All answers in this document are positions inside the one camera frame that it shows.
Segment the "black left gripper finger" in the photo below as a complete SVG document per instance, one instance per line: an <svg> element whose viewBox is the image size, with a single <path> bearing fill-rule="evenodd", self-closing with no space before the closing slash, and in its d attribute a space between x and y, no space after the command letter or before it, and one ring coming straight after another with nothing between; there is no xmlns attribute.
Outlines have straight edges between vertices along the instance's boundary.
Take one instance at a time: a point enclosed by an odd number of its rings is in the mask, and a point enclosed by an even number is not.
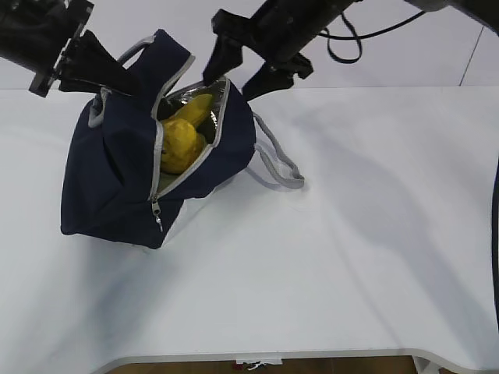
<svg viewBox="0 0 499 374"><path fill-rule="evenodd" d="M141 91L139 79L114 59L89 30L68 46L68 76L104 76L125 74L133 76L133 95Z"/></svg>
<svg viewBox="0 0 499 374"><path fill-rule="evenodd" d="M84 77L60 74L58 80L62 92L98 94L101 89L109 89L120 94L133 95L133 76L128 73Z"/></svg>

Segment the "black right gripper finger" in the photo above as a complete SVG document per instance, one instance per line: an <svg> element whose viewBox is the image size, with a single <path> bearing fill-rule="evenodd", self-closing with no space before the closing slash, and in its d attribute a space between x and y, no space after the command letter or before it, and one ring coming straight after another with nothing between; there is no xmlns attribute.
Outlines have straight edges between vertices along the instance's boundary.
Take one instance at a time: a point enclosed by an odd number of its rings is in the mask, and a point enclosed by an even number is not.
<svg viewBox="0 0 499 374"><path fill-rule="evenodd" d="M243 86L242 94L246 100L253 100L265 94L287 90L294 85L292 74L265 62L254 76Z"/></svg>
<svg viewBox="0 0 499 374"><path fill-rule="evenodd" d="M229 37L217 37L214 50L203 70L203 82L214 83L242 62L242 45Z"/></svg>

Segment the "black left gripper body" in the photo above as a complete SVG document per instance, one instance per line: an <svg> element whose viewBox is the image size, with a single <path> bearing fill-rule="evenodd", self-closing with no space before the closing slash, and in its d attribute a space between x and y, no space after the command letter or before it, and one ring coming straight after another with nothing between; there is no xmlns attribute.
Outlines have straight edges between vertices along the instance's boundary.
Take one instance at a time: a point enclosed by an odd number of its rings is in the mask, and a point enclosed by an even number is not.
<svg viewBox="0 0 499 374"><path fill-rule="evenodd" d="M31 93L48 95L60 78L63 51L80 37L93 9L90 1L1 2L1 58L34 73Z"/></svg>

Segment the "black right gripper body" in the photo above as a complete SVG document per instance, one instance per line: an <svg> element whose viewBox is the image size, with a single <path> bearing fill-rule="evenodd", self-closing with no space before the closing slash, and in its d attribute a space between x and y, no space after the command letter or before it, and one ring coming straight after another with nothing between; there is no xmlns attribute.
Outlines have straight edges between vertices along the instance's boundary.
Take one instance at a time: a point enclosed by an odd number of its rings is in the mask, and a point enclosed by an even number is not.
<svg viewBox="0 0 499 374"><path fill-rule="evenodd" d="M275 68L305 79L313 68L300 54L309 41L304 15L297 1L265 1L250 18L219 9L211 26L217 37L238 41L242 48L249 48Z"/></svg>

